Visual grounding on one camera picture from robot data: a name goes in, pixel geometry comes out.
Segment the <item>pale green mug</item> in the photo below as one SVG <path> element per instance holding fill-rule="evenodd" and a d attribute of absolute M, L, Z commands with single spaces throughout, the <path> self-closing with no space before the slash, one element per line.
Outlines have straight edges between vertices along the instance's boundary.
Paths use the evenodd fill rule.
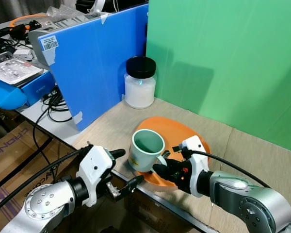
<path fill-rule="evenodd" d="M 155 162 L 167 165 L 162 153 L 165 141 L 156 131 L 150 129 L 137 130 L 132 134 L 128 162 L 138 172 L 150 172 Z"/>

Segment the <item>orange plate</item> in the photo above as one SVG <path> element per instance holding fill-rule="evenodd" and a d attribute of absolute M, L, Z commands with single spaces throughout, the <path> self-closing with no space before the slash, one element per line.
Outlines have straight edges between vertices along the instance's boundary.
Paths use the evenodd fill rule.
<path fill-rule="evenodd" d="M 184 140 L 192 136 L 198 136 L 201 140 L 201 151 L 211 153 L 210 145 L 205 141 L 205 139 L 199 135 L 192 128 L 185 126 L 185 124 L 172 120 L 170 118 L 165 118 L 161 116 L 154 116 L 146 118 L 137 127 L 136 130 L 150 129 L 159 133 L 165 141 L 165 150 L 169 150 L 172 153 L 172 157 L 175 160 L 182 161 L 182 155 L 179 152 L 173 152 L 172 147 L 179 146 Z M 144 181 L 148 184 L 153 184 L 161 187 L 175 187 L 173 182 L 166 181 L 159 177 L 159 175 L 154 172 L 137 172 L 138 175 L 144 176 Z"/>

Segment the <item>torn white tape piece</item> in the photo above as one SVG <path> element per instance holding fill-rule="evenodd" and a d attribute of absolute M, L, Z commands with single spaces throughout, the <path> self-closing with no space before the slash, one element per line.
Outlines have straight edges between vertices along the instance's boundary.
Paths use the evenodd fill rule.
<path fill-rule="evenodd" d="M 82 118 L 83 118 L 83 112 L 82 111 L 79 111 L 79 113 L 77 113 L 76 115 L 72 116 L 72 120 L 76 125 L 79 124 L 79 122 L 81 122 Z"/>

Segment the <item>black lidded white jar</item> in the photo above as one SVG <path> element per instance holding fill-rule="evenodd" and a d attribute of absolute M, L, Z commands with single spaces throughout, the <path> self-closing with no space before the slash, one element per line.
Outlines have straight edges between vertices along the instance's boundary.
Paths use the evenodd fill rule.
<path fill-rule="evenodd" d="M 145 109 L 154 102 L 157 65 L 147 56 L 133 56 L 126 62 L 124 101 L 134 109 Z"/>

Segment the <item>blue plastic board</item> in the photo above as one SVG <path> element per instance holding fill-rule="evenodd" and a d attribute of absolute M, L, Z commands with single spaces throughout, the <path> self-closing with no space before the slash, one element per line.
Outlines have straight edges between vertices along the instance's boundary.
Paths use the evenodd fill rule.
<path fill-rule="evenodd" d="M 40 36 L 57 37 L 59 46 L 41 51 L 41 59 L 71 116 L 83 112 L 81 122 L 75 124 L 79 131 L 123 99 L 126 62 L 145 54 L 147 14 L 148 4 L 142 4 L 110 14 L 105 24 L 98 17 Z"/>

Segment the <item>brown cardboard box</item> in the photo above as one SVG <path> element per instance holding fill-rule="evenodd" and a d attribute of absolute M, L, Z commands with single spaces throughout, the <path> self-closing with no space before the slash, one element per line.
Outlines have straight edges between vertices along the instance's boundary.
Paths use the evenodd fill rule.
<path fill-rule="evenodd" d="M 0 139 L 0 181 L 7 177 L 10 172 L 37 150 L 37 147 L 34 145 L 34 137 L 31 134 L 31 129 L 32 126 L 25 122 Z M 23 182 L 47 165 L 48 162 L 46 162 L 43 156 L 37 154 L 21 171 L 0 187 L 0 202 Z M 46 184 L 44 175 L 41 178 L 37 178 L 37 181 L 28 184 L 26 188 L 23 188 L 0 209 L 0 231 L 19 213 L 26 196 L 39 183 Z"/>

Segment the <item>green plastic board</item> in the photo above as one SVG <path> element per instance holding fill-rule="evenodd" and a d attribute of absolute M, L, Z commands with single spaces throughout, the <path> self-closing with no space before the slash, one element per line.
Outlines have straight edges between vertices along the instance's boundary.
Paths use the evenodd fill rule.
<path fill-rule="evenodd" d="M 155 96 L 291 151 L 291 0 L 148 0 Z"/>

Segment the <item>blue device box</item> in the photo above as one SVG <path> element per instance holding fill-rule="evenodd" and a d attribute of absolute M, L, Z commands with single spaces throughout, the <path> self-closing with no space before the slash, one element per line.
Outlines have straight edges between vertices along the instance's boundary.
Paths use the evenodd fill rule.
<path fill-rule="evenodd" d="M 54 87 L 55 80 L 49 71 L 17 86 L 0 81 L 0 108 L 15 110 L 21 106 L 32 106 Z"/>

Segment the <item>white barcode label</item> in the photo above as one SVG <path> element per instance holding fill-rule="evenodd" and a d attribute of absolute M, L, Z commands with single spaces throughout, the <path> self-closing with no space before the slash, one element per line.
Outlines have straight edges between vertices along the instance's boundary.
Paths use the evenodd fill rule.
<path fill-rule="evenodd" d="M 59 42 L 55 35 L 51 35 L 44 38 L 40 37 L 39 43 L 41 45 L 41 51 L 52 50 L 59 46 Z"/>

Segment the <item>grey parts tray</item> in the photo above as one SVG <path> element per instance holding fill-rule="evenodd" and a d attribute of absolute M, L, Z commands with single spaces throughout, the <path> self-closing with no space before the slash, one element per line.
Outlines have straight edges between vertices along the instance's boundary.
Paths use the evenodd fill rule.
<path fill-rule="evenodd" d="M 0 81 L 10 85 L 16 85 L 28 78 L 43 73 L 43 69 L 37 68 L 18 59 L 8 59 L 0 62 Z"/>

